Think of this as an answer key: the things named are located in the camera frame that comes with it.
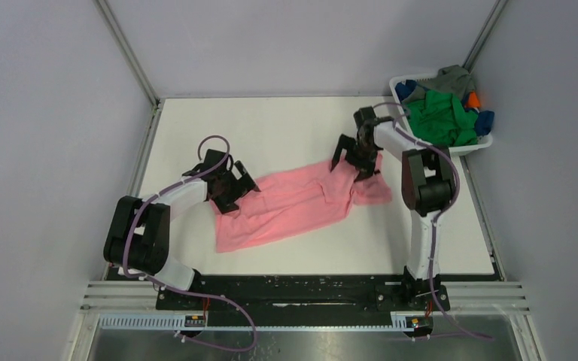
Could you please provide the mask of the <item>pink t-shirt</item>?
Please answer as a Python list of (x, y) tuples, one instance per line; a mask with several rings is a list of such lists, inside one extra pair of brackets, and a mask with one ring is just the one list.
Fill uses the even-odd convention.
[(215, 250), (228, 253), (301, 235), (344, 220), (354, 206), (391, 202), (380, 174), (357, 180), (353, 165), (323, 161), (257, 179), (259, 191), (237, 200), (237, 210), (216, 213)]

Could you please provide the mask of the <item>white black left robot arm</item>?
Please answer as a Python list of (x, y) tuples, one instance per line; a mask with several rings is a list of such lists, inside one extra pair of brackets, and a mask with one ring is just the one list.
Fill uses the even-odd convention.
[(211, 202), (220, 214), (232, 213), (239, 209), (238, 200), (259, 190), (241, 161), (209, 149), (200, 163), (164, 190), (143, 199), (124, 196), (117, 202), (103, 257), (174, 289), (182, 307), (196, 308), (204, 292), (193, 282), (199, 273), (170, 255), (171, 222), (203, 202)]

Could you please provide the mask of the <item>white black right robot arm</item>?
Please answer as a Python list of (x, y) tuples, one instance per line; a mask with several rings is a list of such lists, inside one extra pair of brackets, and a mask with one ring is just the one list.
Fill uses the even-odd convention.
[(345, 160), (356, 181), (379, 173), (378, 158), (385, 151), (401, 164), (401, 195), (412, 216), (409, 256), (403, 271), (400, 298), (419, 310), (440, 291), (437, 244), (441, 220), (459, 194), (459, 176), (445, 147), (433, 146), (405, 130), (393, 117), (378, 117), (373, 107), (353, 114), (356, 134), (340, 135), (331, 168)]

